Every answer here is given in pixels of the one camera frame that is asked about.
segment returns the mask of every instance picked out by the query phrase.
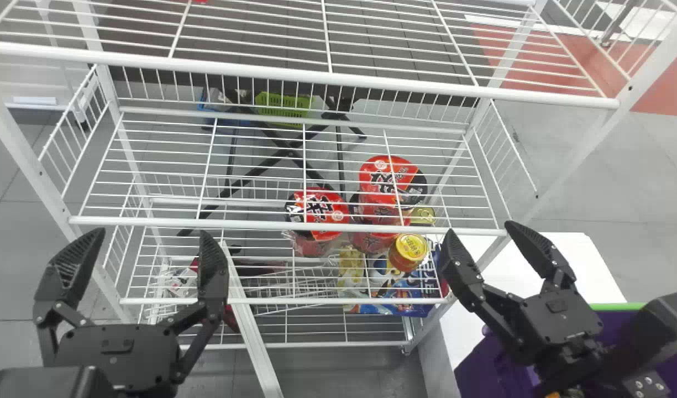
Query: red package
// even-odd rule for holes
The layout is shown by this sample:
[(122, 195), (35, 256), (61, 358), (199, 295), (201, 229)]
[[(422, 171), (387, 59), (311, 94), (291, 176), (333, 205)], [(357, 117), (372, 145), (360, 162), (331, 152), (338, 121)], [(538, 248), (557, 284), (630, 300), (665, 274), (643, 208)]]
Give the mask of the red package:
[[(341, 195), (329, 189), (308, 187), (305, 196), (296, 191), (285, 204), (286, 218), (289, 222), (348, 224), (350, 222), (348, 204)], [(305, 257), (321, 257), (333, 246), (341, 231), (291, 231), (290, 236), (295, 243), (295, 250)]]

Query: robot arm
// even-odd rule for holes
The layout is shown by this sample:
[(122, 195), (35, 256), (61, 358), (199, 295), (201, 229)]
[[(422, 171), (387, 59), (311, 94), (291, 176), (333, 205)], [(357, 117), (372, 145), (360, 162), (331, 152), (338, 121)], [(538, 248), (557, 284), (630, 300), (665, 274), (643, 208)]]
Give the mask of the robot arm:
[[(104, 238), (105, 229), (94, 229), (48, 262), (33, 306), (44, 368), (2, 370), (0, 397), (172, 397), (186, 380), (224, 316), (229, 283), (225, 255), (201, 231), (195, 304), (155, 325), (95, 325), (76, 308)], [(59, 341), (56, 331), (63, 321), (73, 329)], [(177, 338), (198, 323), (199, 333), (181, 355)]]

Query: yellow can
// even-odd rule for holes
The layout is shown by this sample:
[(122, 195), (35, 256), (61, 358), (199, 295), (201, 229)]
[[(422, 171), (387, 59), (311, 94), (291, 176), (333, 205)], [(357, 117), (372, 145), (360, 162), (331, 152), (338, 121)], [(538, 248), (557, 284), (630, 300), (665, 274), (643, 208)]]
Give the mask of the yellow can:
[(427, 240), (416, 234), (400, 234), (390, 247), (388, 259), (396, 269), (412, 272), (429, 253)]

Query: white table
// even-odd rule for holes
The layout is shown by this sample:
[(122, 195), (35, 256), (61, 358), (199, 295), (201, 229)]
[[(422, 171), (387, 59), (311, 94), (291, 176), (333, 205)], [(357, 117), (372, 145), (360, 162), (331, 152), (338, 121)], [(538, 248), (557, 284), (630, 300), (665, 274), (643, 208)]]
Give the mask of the white table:
[[(576, 287), (588, 302), (626, 302), (601, 254), (585, 234), (578, 232), (544, 233), (576, 273)], [(459, 237), (474, 259), (487, 249), (492, 237)], [(542, 279), (510, 244), (483, 272), (489, 285), (520, 297), (540, 292)], [(441, 330), (430, 333), (419, 345), (424, 382), (429, 398), (458, 396), (454, 368), (482, 340), (483, 322), (456, 303), (441, 319)]]

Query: purple surface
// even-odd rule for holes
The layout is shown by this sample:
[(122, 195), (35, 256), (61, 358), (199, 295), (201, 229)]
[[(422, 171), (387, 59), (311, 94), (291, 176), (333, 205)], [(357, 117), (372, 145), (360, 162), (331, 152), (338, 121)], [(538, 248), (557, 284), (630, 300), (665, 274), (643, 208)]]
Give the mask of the purple surface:
[[(603, 345), (616, 343), (619, 328), (634, 313), (599, 312), (606, 327), (596, 339)], [(671, 398), (677, 398), (677, 355), (659, 365), (656, 370), (670, 387)], [(464, 398), (533, 398), (532, 387), (538, 382), (531, 367), (516, 365), (503, 355), (500, 342), (492, 333), (488, 333), (454, 369), (454, 376)]]

